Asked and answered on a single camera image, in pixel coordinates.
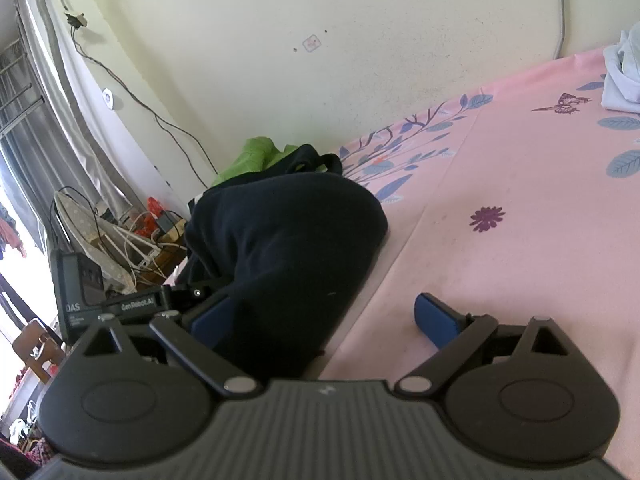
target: butterfly print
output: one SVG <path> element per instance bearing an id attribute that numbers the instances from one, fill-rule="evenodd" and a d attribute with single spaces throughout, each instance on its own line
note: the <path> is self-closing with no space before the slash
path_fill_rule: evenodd
<path id="1" fill-rule="evenodd" d="M 553 110 L 556 114 L 569 114 L 579 112 L 577 105 L 581 103 L 588 103 L 591 101 L 588 97 L 576 97 L 575 95 L 564 93 L 558 99 L 556 106 L 547 106 L 545 108 L 535 108 L 532 112 L 544 112 Z"/>

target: blue gripper pad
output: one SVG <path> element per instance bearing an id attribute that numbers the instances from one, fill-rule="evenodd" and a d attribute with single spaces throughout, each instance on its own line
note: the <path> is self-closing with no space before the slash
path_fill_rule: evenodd
<path id="1" fill-rule="evenodd" d="M 438 350 L 455 339 L 463 327 L 463 316 L 451 310 L 431 294 L 420 294 L 415 298 L 415 323 Z"/>
<path id="2" fill-rule="evenodd" d="M 207 348 L 214 348 L 231 332 L 236 302 L 225 298 L 191 323 L 190 333 Z"/>

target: bed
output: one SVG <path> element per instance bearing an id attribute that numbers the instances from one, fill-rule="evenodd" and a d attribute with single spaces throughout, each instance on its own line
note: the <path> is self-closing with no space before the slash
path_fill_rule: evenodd
<path id="1" fill-rule="evenodd" d="M 503 323 L 546 314 L 615 391 L 607 458 L 640 478 L 640 118 L 600 106 L 605 72 L 600 50 L 556 60 L 338 150 L 390 229 L 323 379 L 394 381 L 432 355 L 423 291 Z"/>

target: brown chair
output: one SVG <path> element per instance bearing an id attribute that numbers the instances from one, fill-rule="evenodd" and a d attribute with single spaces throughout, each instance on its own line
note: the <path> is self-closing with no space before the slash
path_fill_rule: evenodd
<path id="1" fill-rule="evenodd" d="M 53 341 L 43 324 L 37 319 L 32 319 L 22 329 L 20 335 L 12 343 L 12 347 L 18 357 L 24 361 L 24 364 L 31 368 L 45 384 L 49 382 L 51 376 L 42 365 L 47 361 L 59 365 L 65 358 L 63 349 Z M 31 354 L 36 347 L 40 349 L 40 352 L 38 357 L 34 358 Z"/>

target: green cloth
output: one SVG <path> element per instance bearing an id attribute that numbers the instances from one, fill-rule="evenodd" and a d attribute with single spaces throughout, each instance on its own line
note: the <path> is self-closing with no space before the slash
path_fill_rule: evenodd
<path id="1" fill-rule="evenodd" d="M 220 173 L 213 181 L 216 186 L 243 173 L 263 171 L 273 166 L 279 160 L 294 152 L 298 147 L 287 144 L 281 152 L 269 137 L 254 137 L 244 143 L 242 152 L 236 160 Z"/>

